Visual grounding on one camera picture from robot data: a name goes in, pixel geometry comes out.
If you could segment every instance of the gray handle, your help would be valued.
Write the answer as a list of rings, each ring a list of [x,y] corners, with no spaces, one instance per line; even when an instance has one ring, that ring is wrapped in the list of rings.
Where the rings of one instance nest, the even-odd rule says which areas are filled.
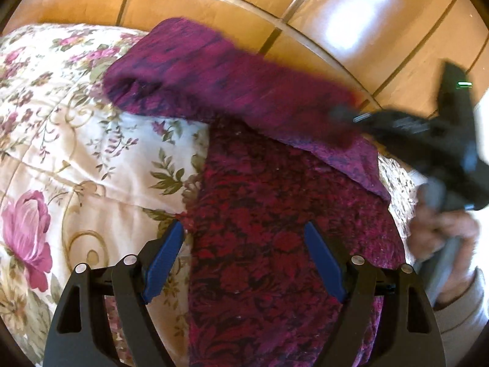
[[[436,211],[441,211],[445,195],[446,187],[443,182],[433,177],[429,178],[425,190],[426,204]],[[460,247],[461,239],[459,237],[449,238],[444,247],[435,252],[430,259],[417,261],[414,264],[414,270],[423,280],[431,306],[435,305],[441,289],[452,272]]]

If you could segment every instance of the blue gripper pad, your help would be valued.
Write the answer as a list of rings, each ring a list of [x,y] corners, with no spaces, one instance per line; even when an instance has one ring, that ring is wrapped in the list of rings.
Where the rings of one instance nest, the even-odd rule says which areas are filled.
[[[344,303],[348,293],[343,286],[341,267],[324,242],[321,233],[316,230],[311,222],[308,222],[304,227],[304,237],[309,254],[323,279],[326,291],[339,302]]]
[[[173,263],[182,247],[183,239],[183,226],[180,222],[176,222],[146,273],[145,288],[141,294],[146,305],[155,296],[161,294]]]

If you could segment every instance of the bed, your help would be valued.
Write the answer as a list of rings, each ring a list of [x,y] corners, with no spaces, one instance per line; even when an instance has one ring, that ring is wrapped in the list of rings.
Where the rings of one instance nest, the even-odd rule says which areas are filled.
[[[207,126],[122,113],[101,93],[104,71],[145,34],[42,24],[0,39],[0,315],[35,365],[73,268],[138,253],[199,193]],[[379,155],[379,167],[405,239],[414,183],[392,159]],[[188,365],[191,247],[186,233],[148,306],[177,366]],[[106,303],[119,357],[133,365],[115,302]]]

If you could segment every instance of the sleeve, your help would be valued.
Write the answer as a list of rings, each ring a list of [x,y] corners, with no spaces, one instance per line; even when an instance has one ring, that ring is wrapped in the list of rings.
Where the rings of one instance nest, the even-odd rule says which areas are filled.
[[[447,367],[456,367],[475,344],[488,321],[486,283],[480,269],[469,290],[435,317],[442,335]]]

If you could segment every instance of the human hand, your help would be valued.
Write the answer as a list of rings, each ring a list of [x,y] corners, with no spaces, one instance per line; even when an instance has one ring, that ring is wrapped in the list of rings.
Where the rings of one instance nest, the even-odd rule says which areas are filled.
[[[416,259],[428,259],[444,246],[449,237],[459,236],[462,239],[452,272],[437,299],[436,307],[443,308],[460,298],[474,280],[472,259],[480,227],[466,211],[437,214],[425,204],[423,191],[423,186],[418,189],[415,217],[410,222],[411,235],[407,239],[407,246],[413,256]]]

